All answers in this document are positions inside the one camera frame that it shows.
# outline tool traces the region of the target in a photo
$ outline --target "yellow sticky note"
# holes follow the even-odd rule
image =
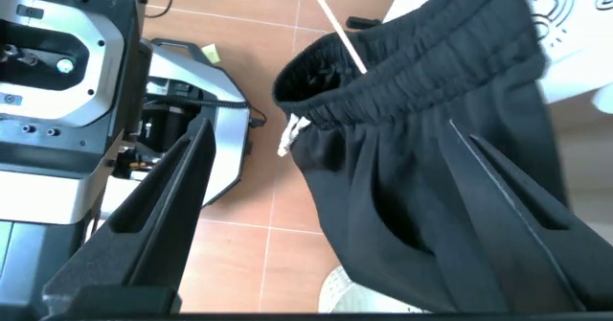
[[[215,46],[215,44],[209,44],[206,47],[202,47],[202,53],[204,54],[205,57],[207,57],[207,59],[212,63],[218,63],[221,61],[221,58],[219,58],[219,54],[217,53],[217,47]]]

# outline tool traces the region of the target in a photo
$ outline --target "tiled floor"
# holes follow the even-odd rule
[[[167,0],[149,0],[149,13]],[[383,18],[393,0],[328,0],[341,22]],[[338,265],[321,233],[305,180],[276,146],[284,116],[271,100],[279,71],[331,31],[315,0],[174,0],[146,22],[147,38],[205,46],[269,118],[251,132],[242,181],[207,207],[193,240],[181,296],[190,311],[317,311],[319,289]]]

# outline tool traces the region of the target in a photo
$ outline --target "drawstring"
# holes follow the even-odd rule
[[[298,134],[300,134],[300,131],[308,125],[310,125],[309,119],[305,117],[299,118],[298,116],[291,114],[287,127],[285,128],[284,133],[281,135],[281,142],[279,143],[277,154],[279,154],[281,157],[288,154],[291,145],[296,140]]]
[[[343,31],[343,27],[341,27],[341,25],[338,23],[338,20],[336,20],[336,17],[334,17],[334,13],[332,13],[332,10],[329,8],[328,4],[326,3],[326,0],[317,0],[317,2],[319,3],[319,6],[321,6],[322,10],[324,10],[326,17],[332,24],[332,27],[334,28],[336,33],[340,36],[341,41],[345,45],[345,48],[347,48],[347,51],[349,52],[350,57],[352,57],[353,63],[355,63],[357,69],[360,71],[360,73],[366,74],[366,66],[364,65],[364,62],[360,58],[359,54],[355,51],[355,48],[349,41],[347,34],[345,34],[345,31]],[[309,119],[304,117],[298,118],[298,116],[291,114],[289,117],[289,122],[287,123],[287,127],[285,128],[284,133],[281,136],[281,142],[279,143],[279,149],[277,150],[277,154],[279,154],[281,157],[285,156],[289,152],[289,149],[296,140],[298,134],[300,134],[300,131],[308,125],[310,125]]]

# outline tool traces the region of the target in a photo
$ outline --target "black fabric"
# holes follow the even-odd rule
[[[312,121],[291,151],[350,277],[433,311],[611,308],[612,251],[565,206],[526,2],[431,0],[349,36],[366,75],[329,34],[273,97]]]

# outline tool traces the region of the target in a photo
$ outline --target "elastic waistband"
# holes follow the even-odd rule
[[[273,98],[285,113],[319,126],[377,123],[446,102],[542,57],[526,0],[430,0],[349,38],[368,73],[360,75],[338,35],[328,34],[277,77]],[[525,78],[538,79],[542,64]]]

